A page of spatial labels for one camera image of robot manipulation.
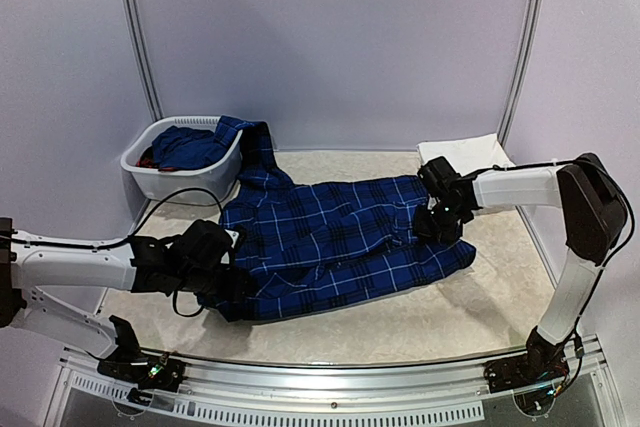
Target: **white robotic arm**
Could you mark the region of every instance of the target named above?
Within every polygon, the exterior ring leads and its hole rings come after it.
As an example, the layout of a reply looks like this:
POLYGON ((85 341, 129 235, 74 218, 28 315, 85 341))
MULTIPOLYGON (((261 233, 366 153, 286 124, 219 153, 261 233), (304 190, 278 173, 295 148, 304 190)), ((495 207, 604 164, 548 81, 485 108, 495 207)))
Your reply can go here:
POLYGON ((126 320, 100 318, 43 288, 97 286, 167 296, 186 291, 239 300, 255 290, 232 262, 240 243, 239 232, 204 220, 166 239, 134 235, 83 244, 14 231, 11 219, 0 218, 0 328, 10 325, 80 348, 100 361, 101 374, 140 389, 176 391, 183 362, 168 353, 143 354, 126 320))
MULTIPOLYGON (((418 176, 434 198, 414 218, 415 233, 425 240, 456 241, 462 225, 482 208, 547 205, 562 209, 568 250, 549 307, 527 340, 527 353, 487 364, 485 377, 494 392, 567 372, 564 346, 574 335, 577 354, 582 355, 578 321, 627 217, 632 216, 628 200, 598 157, 584 154, 560 163, 494 167, 464 177, 439 157, 424 165, 418 176)), ((633 222, 629 237, 616 251, 632 234, 633 222)))

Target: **blue plaid shirt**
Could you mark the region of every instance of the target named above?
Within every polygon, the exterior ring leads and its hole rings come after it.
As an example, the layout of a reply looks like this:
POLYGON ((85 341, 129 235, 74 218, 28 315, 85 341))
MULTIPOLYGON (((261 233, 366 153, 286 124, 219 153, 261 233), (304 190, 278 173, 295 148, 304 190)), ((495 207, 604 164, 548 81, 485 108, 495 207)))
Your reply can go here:
POLYGON ((417 176, 295 185, 276 165, 266 123, 222 117, 216 137, 231 145, 241 129, 240 192, 220 223, 246 229, 236 265, 259 291, 242 303, 200 298, 227 320, 343 307, 444 279, 473 262, 466 242, 421 244, 412 234, 415 208, 427 199, 417 176))

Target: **lavender wall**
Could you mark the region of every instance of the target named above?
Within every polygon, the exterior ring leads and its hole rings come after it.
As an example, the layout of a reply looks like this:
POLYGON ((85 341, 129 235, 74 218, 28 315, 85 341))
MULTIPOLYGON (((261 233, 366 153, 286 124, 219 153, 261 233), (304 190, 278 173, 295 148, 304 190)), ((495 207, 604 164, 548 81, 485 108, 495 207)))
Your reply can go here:
MULTIPOLYGON (((640 0, 543 0, 525 84, 507 142, 518 163, 596 152, 640 213, 640 0)), ((557 211, 531 212, 556 272, 564 253, 557 211)), ((611 365, 629 425, 640 425, 640 241, 605 273, 584 327, 611 365)))
MULTIPOLYGON (((150 116, 122 0, 0 0, 0 13, 0 215, 48 235, 125 235, 142 198, 118 159, 150 116)), ((0 331, 0 425, 42 419, 60 349, 0 331)))
POLYGON ((139 0, 166 115, 270 122, 280 148, 495 132, 527 0, 139 0))

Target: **laundry basket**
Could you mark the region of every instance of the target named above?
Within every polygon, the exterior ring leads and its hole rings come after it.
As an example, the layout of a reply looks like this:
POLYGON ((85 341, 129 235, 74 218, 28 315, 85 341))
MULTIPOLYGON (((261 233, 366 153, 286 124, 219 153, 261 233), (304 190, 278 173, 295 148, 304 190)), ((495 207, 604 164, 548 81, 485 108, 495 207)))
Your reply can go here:
MULTIPOLYGON (((198 170, 160 172, 157 169, 136 167, 142 153, 151 142, 172 125, 193 129, 216 130, 220 117, 169 117, 150 125, 129 149, 122 154, 120 165, 131 172, 138 186, 148 199, 161 200, 186 187, 202 187, 213 192, 220 201, 233 187, 240 171, 240 137, 238 132, 225 156, 213 165, 198 170)), ((173 197, 170 202, 191 205, 212 205, 215 201, 204 192, 185 192, 173 197)))

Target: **beige floor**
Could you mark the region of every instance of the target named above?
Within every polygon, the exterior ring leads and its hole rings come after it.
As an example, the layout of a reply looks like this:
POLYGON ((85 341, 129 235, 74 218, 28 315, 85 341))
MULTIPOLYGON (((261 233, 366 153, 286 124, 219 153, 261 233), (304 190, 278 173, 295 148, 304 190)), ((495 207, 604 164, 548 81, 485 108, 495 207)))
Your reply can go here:
MULTIPOLYGON (((415 174, 417 153, 278 153, 297 183, 415 174)), ((143 234, 180 233, 216 208, 166 204, 143 234)), ((465 227, 473 265, 447 279, 334 312, 269 324, 227 323, 217 312, 173 314, 162 294, 109 291, 103 315, 129 320, 142 345, 208 358, 278 363, 365 364, 451 358, 522 345, 553 288, 516 211, 478 216, 465 227)), ((195 310, 183 294, 182 312, 195 310)))

